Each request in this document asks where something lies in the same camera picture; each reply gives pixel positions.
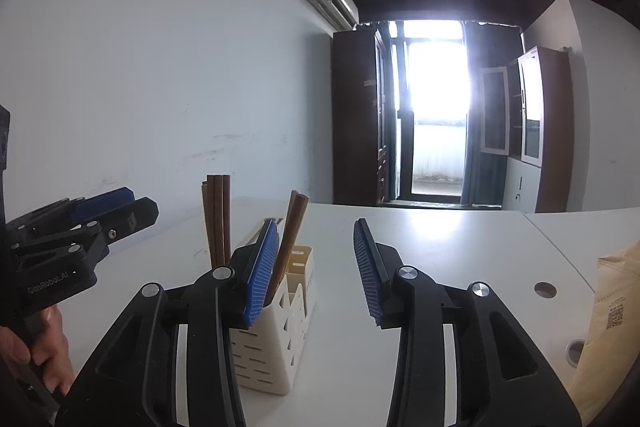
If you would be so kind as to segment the person's left hand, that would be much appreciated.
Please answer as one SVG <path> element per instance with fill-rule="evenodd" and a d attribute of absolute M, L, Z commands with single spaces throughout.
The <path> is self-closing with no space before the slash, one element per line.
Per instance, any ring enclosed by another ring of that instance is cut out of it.
<path fill-rule="evenodd" d="M 43 384 L 50 392 L 67 395 L 75 379 L 68 340 L 63 332 L 63 317 L 57 306 L 40 312 L 42 331 L 28 347 L 23 340 L 8 329 L 1 329 L 1 355 L 4 361 L 18 365 L 34 362 L 42 368 Z"/>

